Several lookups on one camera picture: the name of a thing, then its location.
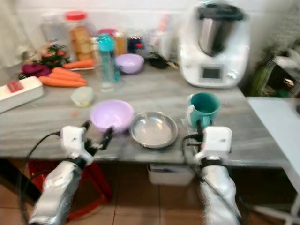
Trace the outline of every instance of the stainless steel plate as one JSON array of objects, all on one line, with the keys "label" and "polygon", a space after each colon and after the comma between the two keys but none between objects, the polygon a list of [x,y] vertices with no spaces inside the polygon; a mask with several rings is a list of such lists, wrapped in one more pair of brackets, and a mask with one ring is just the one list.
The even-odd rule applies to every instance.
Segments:
[{"label": "stainless steel plate", "polygon": [[160,149],[172,144],[178,135],[176,123],[160,112],[138,114],[129,131],[135,141],[151,149]]}]

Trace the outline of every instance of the small purple bowl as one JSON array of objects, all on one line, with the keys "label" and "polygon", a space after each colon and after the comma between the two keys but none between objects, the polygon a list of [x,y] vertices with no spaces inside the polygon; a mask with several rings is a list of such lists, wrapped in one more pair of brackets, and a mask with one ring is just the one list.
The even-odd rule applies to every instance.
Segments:
[{"label": "small purple bowl", "polygon": [[117,65],[125,74],[135,74],[141,71],[144,58],[138,54],[123,54],[116,58]]},{"label": "small purple bowl", "polygon": [[113,126],[115,133],[120,133],[130,127],[135,111],[130,104],[121,100],[108,100],[95,105],[90,112],[93,125],[104,133]]}]

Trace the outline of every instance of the red lid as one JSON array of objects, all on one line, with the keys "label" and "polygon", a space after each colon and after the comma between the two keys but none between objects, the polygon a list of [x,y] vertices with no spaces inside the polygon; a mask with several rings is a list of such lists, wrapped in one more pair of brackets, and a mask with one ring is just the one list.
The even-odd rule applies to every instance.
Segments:
[{"label": "red lid", "polygon": [[67,20],[83,20],[87,17],[86,12],[83,11],[70,11],[65,13]]}]

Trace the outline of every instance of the orange carrot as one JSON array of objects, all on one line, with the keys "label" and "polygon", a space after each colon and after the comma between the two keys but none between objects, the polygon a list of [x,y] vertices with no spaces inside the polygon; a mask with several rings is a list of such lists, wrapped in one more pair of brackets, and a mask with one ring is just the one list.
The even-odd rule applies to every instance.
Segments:
[{"label": "orange carrot", "polygon": [[60,79],[60,80],[66,80],[66,81],[79,81],[79,82],[86,83],[86,80],[84,80],[81,77],[78,78],[75,76],[69,76],[67,74],[51,73],[49,74],[49,77]]},{"label": "orange carrot", "polygon": [[55,78],[47,77],[47,76],[40,76],[39,80],[43,84],[48,85],[48,86],[53,86],[53,87],[82,87],[82,86],[87,86],[87,84],[83,83],[83,82],[60,80],[60,79],[55,79]]},{"label": "orange carrot", "polygon": [[52,70],[53,73],[59,73],[59,74],[67,74],[69,76],[76,76],[76,77],[81,77],[81,75],[79,73],[76,73],[76,72],[72,72],[72,71],[69,71],[67,69],[63,69],[63,68],[60,68],[60,67],[56,67]]},{"label": "orange carrot", "polygon": [[65,69],[76,69],[76,68],[90,68],[94,67],[93,60],[82,60],[77,62],[70,62],[62,65]]}]

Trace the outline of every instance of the green cup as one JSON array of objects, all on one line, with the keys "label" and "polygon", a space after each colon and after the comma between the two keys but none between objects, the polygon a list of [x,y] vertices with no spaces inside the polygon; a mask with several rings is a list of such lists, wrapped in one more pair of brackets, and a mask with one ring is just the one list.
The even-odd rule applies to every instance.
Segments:
[{"label": "green cup", "polygon": [[203,128],[214,121],[221,108],[220,100],[209,93],[200,92],[189,97],[187,108],[187,120],[189,124],[196,128],[197,121],[200,120]]}]

